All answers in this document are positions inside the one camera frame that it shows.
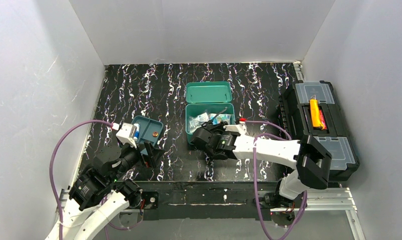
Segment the teal insert tray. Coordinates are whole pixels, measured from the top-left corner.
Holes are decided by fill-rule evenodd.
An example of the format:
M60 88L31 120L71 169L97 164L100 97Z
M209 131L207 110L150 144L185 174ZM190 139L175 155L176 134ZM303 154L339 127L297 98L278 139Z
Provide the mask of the teal insert tray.
M164 125L157 120L138 115L133 118L131 124L138 123L140 125L140 134L136 143L143 145L144 142L151 142L156 148L158 147L158 141L164 130Z

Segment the blue white pouch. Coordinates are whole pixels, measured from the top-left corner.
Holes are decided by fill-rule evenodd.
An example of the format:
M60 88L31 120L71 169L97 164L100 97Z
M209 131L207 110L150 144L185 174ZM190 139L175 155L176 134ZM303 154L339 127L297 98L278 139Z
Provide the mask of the blue white pouch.
M216 113L211 113L209 115L210 119L212 120L212 124L216 125L219 124L221 122L226 122L228 124L231 124L231 120L232 120L232 115L231 114L216 114Z

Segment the white ointment tube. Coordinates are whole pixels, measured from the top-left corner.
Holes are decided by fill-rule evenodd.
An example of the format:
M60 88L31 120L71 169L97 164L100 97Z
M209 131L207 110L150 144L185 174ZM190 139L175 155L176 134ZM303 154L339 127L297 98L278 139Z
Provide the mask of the white ointment tube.
M135 128L135 132L134 132L134 135L133 135L133 139L135 141L137 141L138 138L139 138L139 134L140 134L140 125L138 123L135 123L134 128Z

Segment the clear bag of packets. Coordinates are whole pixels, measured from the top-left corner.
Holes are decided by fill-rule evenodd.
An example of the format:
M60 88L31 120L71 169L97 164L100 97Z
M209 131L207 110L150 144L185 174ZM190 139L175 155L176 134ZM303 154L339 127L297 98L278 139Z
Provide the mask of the clear bag of packets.
M195 117L190 116L188 120L188 132L192 134L197 128L202 127L202 124L209 121L209 114L204 112Z

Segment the teal medicine box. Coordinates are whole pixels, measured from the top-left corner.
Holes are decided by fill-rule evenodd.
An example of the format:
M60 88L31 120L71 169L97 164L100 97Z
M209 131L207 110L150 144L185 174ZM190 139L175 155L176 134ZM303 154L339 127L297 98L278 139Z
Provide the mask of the teal medicine box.
M229 114L228 121L235 124L235 110L232 104L233 96L230 83L227 81L190 82L186 85L185 131L187 142L190 143L190 117L203 113Z

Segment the small scissors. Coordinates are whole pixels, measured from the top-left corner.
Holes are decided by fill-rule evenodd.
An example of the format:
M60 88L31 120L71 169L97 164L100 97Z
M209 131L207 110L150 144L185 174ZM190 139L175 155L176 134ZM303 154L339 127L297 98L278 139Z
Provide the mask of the small scissors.
M223 121L223 117L222 115L227 111L228 107L225 107L223 110L221 110L220 112L214 113L213 116L210 116L210 113L207 114L208 119L206 121L204 121L201 126L205 127L208 124L218 124L220 122Z

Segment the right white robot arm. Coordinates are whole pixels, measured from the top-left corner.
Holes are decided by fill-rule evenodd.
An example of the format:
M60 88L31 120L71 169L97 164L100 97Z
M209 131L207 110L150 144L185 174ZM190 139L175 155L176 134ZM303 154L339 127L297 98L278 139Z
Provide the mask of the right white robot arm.
M189 143L212 160L252 159L291 168L292 173L281 180L277 190L288 200L308 189L327 189L332 156L315 137L274 140L248 136L246 132L243 124L209 125L196 129Z

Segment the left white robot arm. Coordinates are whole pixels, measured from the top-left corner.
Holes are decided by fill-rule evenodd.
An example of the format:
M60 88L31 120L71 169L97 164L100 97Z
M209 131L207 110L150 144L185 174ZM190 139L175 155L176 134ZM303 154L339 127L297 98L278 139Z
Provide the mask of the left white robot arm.
M141 186L123 176L136 164L154 168L164 150L150 142L109 144L100 149L91 164L77 177L60 218L46 237L48 240L91 240L125 209L136 210L143 219L145 208L158 206L158 195L144 193Z

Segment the black tool box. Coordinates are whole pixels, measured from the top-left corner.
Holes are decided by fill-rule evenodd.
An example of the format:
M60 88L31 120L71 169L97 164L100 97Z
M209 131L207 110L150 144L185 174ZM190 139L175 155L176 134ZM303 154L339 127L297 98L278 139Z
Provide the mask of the black tool box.
M318 101L324 129L312 125L310 99ZM345 182L360 166L333 86L327 81L295 82L279 96L280 124L293 139L314 136L332 155L329 179Z

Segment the orange tool in toolbox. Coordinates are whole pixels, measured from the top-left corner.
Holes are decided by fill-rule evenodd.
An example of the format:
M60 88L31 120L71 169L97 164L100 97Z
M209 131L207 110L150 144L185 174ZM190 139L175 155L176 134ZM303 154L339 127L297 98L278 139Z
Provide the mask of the orange tool in toolbox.
M322 123L321 118L320 118L320 110L318 107L318 101L314 98L310 99L309 106L310 106L310 114L311 114L311 121L312 121L313 127L316 129L319 129L319 130L323 130L324 124Z

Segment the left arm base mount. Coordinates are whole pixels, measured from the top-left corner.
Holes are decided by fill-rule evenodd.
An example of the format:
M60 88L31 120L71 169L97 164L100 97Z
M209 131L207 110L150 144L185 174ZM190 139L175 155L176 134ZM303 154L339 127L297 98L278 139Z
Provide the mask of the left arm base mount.
M137 190L133 193L113 191L104 204L117 211L156 209L158 207L158 197L158 193L155 191Z

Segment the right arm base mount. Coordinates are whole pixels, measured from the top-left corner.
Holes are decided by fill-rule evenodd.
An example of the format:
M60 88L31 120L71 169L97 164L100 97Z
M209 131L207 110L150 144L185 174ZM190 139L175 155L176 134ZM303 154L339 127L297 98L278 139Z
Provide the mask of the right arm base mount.
M259 206L262 209L282 209L282 211L294 210L301 207L303 194L299 194L294 200L280 196L276 192L259 191Z

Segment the aluminium frame rail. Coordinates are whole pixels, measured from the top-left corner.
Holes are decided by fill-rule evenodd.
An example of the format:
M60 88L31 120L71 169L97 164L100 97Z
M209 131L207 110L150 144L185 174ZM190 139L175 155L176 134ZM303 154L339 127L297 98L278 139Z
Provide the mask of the aluminium frame rail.
M210 189L151 189L158 193L158 207L144 209L143 219L157 221L170 219L257 219L260 217L255 201L248 188ZM66 191L59 198L59 204L68 199ZM307 211L344 211L347 215L354 239L365 238L357 216L357 208L348 188L309 190L303 196L301 207L289 210L289 214ZM134 209L125 209L123 214L138 214Z

